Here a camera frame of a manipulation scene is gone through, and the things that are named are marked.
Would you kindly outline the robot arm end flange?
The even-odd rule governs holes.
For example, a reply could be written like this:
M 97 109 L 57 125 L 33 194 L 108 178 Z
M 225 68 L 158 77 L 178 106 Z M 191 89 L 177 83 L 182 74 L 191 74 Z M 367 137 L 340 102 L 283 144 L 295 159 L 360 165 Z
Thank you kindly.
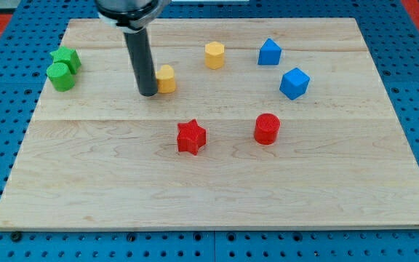
M 123 31 L 140 31 L 155 20 L 170 0 L 94 0 L 99 18 Z

